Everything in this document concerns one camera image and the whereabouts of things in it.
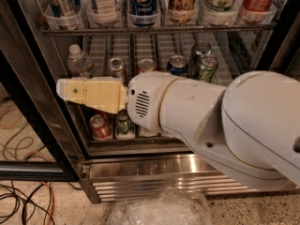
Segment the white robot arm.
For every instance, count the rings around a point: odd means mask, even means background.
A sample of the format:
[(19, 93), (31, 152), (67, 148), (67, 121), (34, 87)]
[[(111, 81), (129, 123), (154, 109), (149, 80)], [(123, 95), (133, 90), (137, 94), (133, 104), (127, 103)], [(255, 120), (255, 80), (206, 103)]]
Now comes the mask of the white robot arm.
[(222, 86), (152, 71), (128, 85), (60, 79), (56, 92), (102, 112), (127, 110), (134, 124), (180, 140), (249, 188), (300, 186), (300, 82), (288, 76), (252, 71)]

